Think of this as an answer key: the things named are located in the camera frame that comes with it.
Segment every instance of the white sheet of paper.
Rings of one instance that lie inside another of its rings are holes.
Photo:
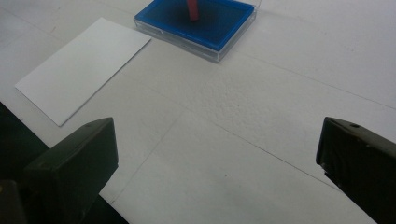
[[[149,41],[101,18],[15,87],[62,126]]]

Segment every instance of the blue foam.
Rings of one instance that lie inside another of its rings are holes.
[[[186,0],[154,0],[135,18],[220,51],[254,10],[252,5],[232,0],[198,0],[198,8],[200,19],[190,21]]]

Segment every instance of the clear plastic container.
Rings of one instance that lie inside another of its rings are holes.
[[[190,21],[186,0],[154,0],[135,17],[139,31],[219,62],[256,19],[261,0],[198,0]]]

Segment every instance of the white table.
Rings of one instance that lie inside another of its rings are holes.
[[[396,2],[263,1],[221,63],[151,40],[58,127],[14,85],[145,1],[0,0],[0,101],[49,147],[113,117],[101,195],[139,223],[373,223],[315,164],[324,117],[396,142]]]

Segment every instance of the red object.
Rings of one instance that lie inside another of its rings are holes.
[[[198,0],[187,0],[187,7],[189,8],[190,21],[198,21]]]

